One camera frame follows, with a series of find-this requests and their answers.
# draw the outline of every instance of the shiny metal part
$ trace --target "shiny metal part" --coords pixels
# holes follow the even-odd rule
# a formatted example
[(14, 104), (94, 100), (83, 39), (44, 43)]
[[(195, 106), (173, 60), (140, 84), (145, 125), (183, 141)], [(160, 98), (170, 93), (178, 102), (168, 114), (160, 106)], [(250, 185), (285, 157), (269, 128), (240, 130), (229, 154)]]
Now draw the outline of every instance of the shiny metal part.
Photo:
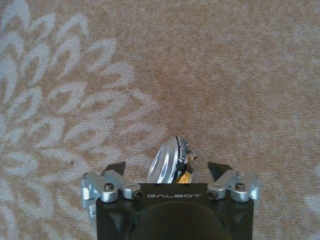
[(234, 183), (236, 176), (236, 171), (227, 170), (215, 183), (208, 184), (208, 192), (216, 192), (215, 200), (224, 199), (227, 189)]
[(237, 183), (231, 186), (231, 198), (240, 203), (245, 203), (249, 199), (258, 200), (260, 194), (260, 180), (254, 172), (246, 172), (241, 179), (243, 187), (236, 186)]
[(112, 203), (118, 199), (118, 190), (126, 199), (138, 200), (142, 196), (141, 187), (135, 182), (123, 178), (114, 170), (108, 170), (101, 175), (88, 172), (82, 176), (82, 207), (87, 209), (90, 224), (97, 229), (96, 200)]
[(122, 191), (125, 199), (137, 199), (135, 195), (141, 193), (141, 187), (138, 183), (129, 181), (114, 170), (108, 170), (101, 174), (105, 182), (111, 182), (116, 188)]
[(167, 183), (171, 184), (185, 174), (180, 168), (186, 168), (196, 154), (188, 149), (189, 143), (180, 136), (171, 137), (166, 141), (156, 154), (149, 170), (148, 183)]
[(258, 200), (260, 195), (260, 180), (254, 172), (246, 172), (243, 177), (238, 176), (234, 170), (227, 170), (216, 182), (209, 183), (208, 193), (216, 193), (215, 200), (226, 197), (226, 191), (230, 190), (231, 198), (240, 203), (249, 199)]
[(105, 189), (105, 181), (95, 172), (88, 172), (81, 180), (82, 199), (90, 200), (101, 197), (101, 201), (111, 203), (118, 199), (118, 188)]

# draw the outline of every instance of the silver metal bracket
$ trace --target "silver metal bracket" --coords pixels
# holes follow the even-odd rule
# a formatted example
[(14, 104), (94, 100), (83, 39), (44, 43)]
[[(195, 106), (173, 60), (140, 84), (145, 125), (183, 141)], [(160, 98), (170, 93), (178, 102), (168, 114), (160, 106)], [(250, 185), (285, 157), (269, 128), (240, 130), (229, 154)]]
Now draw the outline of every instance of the silver metal bracket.
[(226, 197), (230, 190), (230, 197), (236, 202), (245, 203), (258, 200), (260, 195), (260, 180), (254, 172), (246, 172), (243, 177), (234, 170), (227, 170), (216, 182), (207, 185), (209, 199), (219, 200)]
[(96, 200), (100, 198), (104, 203), (112, 203), (118, 199), (118, 190), (122, 191), (125, 199), (137, 200), (141, 198), (141, 186), (131, 182), (114, 170), (108, 170), (101, 175), (88, 172), (82, 176), (82, 207), (89, 214), (91, 225), (96, 229)]

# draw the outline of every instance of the white leaf pattern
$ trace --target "white leaf pattern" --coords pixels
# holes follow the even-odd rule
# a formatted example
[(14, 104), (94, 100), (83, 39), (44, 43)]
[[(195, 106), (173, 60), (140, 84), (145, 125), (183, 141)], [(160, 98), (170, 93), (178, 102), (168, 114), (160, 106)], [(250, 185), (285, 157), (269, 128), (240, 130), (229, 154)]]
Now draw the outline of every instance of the white leaf pattern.
[(54, 203), (52, 194), (38, 182), (26, 182), (27, 189), (34, 190), (37, 194), (39, 203), (29, 203), (29, 199), (23, 198), (23, 193), (17, 196), (18, 207), (28, 216), (35, 219), (51, 219), (54, 212)]
[(51, 31), (55, 27), (55, 20), (56, 20), (56, 15), (54, 13), (39, 17), (36, 21), (34, 21), (30, 28), (29, 31), (32, 32), (35, 29), (37, 29), (41, 24), (44, 24), (44, 31), (41, 33), (41, 35), (35, 40), (38, 42), (41, 39), (45, 39)]
[(8, 141), (10, 144), (15, 145), (20, 141), (20, 138), (25, 130), (21, 127), (17, 127), (9, 132), (7, 132), (4, 137), (3, 141)]
[(70, 52), (70, 57), (65, 64), (65, 68), (59, 78), (68, 74), (80, 60), (80, 39), (77, 36), (67, 39), (59, 46), (59, 49), (52, 57), (51, 67), (54, 67), (58, 63), (58, 57), (65, 52)]
[(31, 98), (31, 103), (30, 103), (30, 107), (27, 111), (25, 111), (22, 116), (20, 118), (18, 118), (15, 122), (16, 123), (21, 123), (26, 119), (31, 118), (34, 114), (36, 114), (37, 109), (41, 103), (42, 100), (42, 93), (39, 87), (36, 88), (30, 88), (29, 90), (23, 92), (20, 94), (20, 96), (18, 96), (11, 108), (8, 109), (8, 111), (6, 112), (6, 114), (11, 117), (15, 111), (18, 109), (18, 107), (25, 103), (28, 98)]
[(127, 86), (134, 79), (134, 69), (126, 62), (116, 62), (111, 64), (102, 75), (120, 75), (119, 80), (104, 85), (105, 88), (116, 88)]
[(84, 95), (86, 85), (86, 82), (72, 82), (63, 84), (49, 94), (47, 102), (54, 100), (60, 94), (69, 93), (69, 101), (56, 112), (59, 114), (65, 114), (74, 111)]
[(92, 107), (95, 103), (107, 103), (107, 106), (102, 110), (91, 112), (89, 114), (92, 119), (103, 119), (106, 117), (114, 116), (118, 111), (123, 108), (129, 100), (129, 96), (124, 92), (100, 92), (88, 96), (88, 98), (83, 101), (80, 108)]
[(11, 56), (6, 56), (0, 63), (0, 83), (7, 79), (4, 103), (6, 104), (12, 96), (17, 83), (17, 67)]
[(28, 4), (24, 0), (14, 0), (12, 3), (8, 4), (2, 15), (1, 29), (4, 31), (7, 24), (17, 15), (26, 31), (30, 24), (30, 10)]
[(30, 63), (35, 59), (38, 58), (38, 65), (36, 67), (34, 78), (29, 82), (29, 84), (35, 84), (40, 79), (42, 79), (43, 75), (46, 72), (46, 69), (49, 65), (49, 55), (50, 55), (50, 48), (44, 44), (40, 43), (34, 49), (32, 49), (28, 55), (25, 56), (21, 63), (21, 74), (24, 75), (26, 72), (27, 67)]
[(97, 41), (89, 47), (88, 52), (93, 52), (98, 49), (102, 49), (101, 57), (94, 64), (88, 66), (86, 70), (89, 72), (96, 71), (110, 61), (111, 57), (116, 53), (116, 40), (104, 39)]
[(6, 235), (7, 238), (3, 237), (3, 239), (15, 240), (19, 239), (19, 230), (16, 226), (16, 220), (13, 212), (5, 206), (1, 207), (1, 214), (3, 215), (4, 222), (6, 224)]
[(151, 96), (148, 94), (145, 94), (139, 90), (131, 90), (130, 93), (132, 96), (136, 99), (138, 99), (142, 106), (139, 107), (138, 110), (135, 112), (124, 116), (122, 119), (127, 121), (136, 120), (138, 118), (141, 118), (142, 116), (148, 114), (151, 111), (155, 111), (157, 108), (159, 108), (159, 105), (156, 101), (154, 101)]
[(18, 58), (24, 53), (24, 40), (16, 31), (11, 31), (0, 40), (0, 54), (2, 54), (8, 46), (14, 46)]
[(76, 25), (80, 25), (83, 34), (88, 38), (89, 30), (87, 18), (82, 14), (76, 14), (73, 16), (68, 22), (66, 22), (63, 27), (57, 32), (55, 37), (55, 44), (58, 44), (62, 41), (64, 35), (68, 32), (68, 30)]
[(45, 125), (50, 126), (50, 132), (44, 140), (34, 145), (35, 149), (52, 147), (54, 144), (56, 144), (62, 137), (65, 128), (65, 121), (61, 117), (44, 117), (41, 121), (37, 122), (31, 127), (28, 133), (29, 136), (37, 132)]
[(14, 201), (15, 196), (12, 193), (7, 181), (0, 179), (0, 200), (1, 201)]
[(113, 126), (114, 122), (112, 120), (104, 120), (100, 118), (85, 120), (72, 128), (70, 132), (66, 134), (64, 141), (76, 141), (80, 137), (80, 135), (87, 134), (88, 132), (93, 132), (93, 136), (90, 138), (91, 140), (80, 144), (76, 147), (76, 149), (87, 150), (90, 148), (94, 148), (104, 142), (104, 140), (110, 135)]
[(6, 119), (4, 116), (0, 114), (0, 138), (6, 133), (7, 131), (7, 124)]
[(6, 155), (12, 162), (20, 163), (15, 167), (8, 167), (5, 172), (11, 175), (27, 177), (38, 168), (38, 161), (30, 154), (23, 152), (10, 152)]

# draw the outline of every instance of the floral carpet pattern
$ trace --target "floral carpet pattern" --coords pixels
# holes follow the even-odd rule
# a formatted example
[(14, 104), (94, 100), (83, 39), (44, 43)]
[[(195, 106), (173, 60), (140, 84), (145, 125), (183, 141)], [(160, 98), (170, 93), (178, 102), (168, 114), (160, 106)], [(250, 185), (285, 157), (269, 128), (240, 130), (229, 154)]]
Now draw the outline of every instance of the floral carpet pattern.
[(161, 143), (262, 180), (254, 239), (320, 240), (320, 3), (0, 3), (0, 239), (95, 239), (80, 178)]

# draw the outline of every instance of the patterned carpet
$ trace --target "patterned carpet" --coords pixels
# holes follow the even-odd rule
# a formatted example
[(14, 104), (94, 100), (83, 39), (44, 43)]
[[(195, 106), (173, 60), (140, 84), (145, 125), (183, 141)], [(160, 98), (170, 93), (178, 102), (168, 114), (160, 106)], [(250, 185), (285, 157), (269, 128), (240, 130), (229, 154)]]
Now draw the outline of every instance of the patterned carpet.
[(0, 239), (95, 239), (80, 177), (180, 135), (262, 180), (253, 239), (320, 240), (320, 1), (0, 2)]

